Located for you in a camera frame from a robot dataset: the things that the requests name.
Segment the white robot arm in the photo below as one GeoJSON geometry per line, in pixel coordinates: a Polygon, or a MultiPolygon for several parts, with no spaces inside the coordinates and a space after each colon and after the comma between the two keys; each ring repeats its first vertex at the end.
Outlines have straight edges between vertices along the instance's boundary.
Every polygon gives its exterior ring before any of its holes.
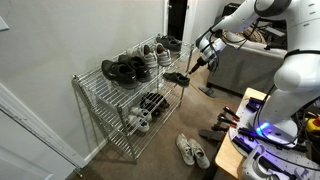
{"type": "Polygon", "coordinates": [[[226,44],[222,40],[212,41],[219,31],[226,29],[231,32],[241,32],[247,29],[259,17],[273,17],[282,14],[292,0],[245,0],[231,15],[222,17],[209,27],[195,41],[201,56],[189,71],[194,73],[200,66],[210,65],[226,44]]]}

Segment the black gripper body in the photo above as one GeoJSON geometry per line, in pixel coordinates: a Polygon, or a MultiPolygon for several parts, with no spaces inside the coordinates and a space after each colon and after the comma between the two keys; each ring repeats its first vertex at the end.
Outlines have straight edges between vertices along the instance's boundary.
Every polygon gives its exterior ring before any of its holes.
{"type": "Polygon", "coordinates": [[[204,66],[204,65],[206,65],[208,63],[209,63],[209,59],[208,58],[199,57],[197,59],[196,64],[193,67],[193,70],[196,71],[200,66],[204,66]]]}

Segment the round grey robot base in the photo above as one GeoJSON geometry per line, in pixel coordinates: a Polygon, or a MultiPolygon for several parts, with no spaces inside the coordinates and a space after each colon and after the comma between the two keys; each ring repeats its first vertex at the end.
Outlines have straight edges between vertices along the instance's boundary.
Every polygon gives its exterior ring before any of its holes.
{"type": "Polygon", "coordinates": [[[232,144],[245,157],[255,148],[256,145],[263,145],[266,152],[259,160],[259,164],[265,170],[272,170],[280,180],[320,180],[319,165],[307,157],[304,147],[284,146],[283,143],[275,143],[265,139],[265,134],[271,130],[269,123],[264,123],[256,130],[251,130],[248,120],[253,115],[253,111],[247,108],[249,99],[244,106],[237,111],[240,117],[236,128],[229,130],[232,144]]]}

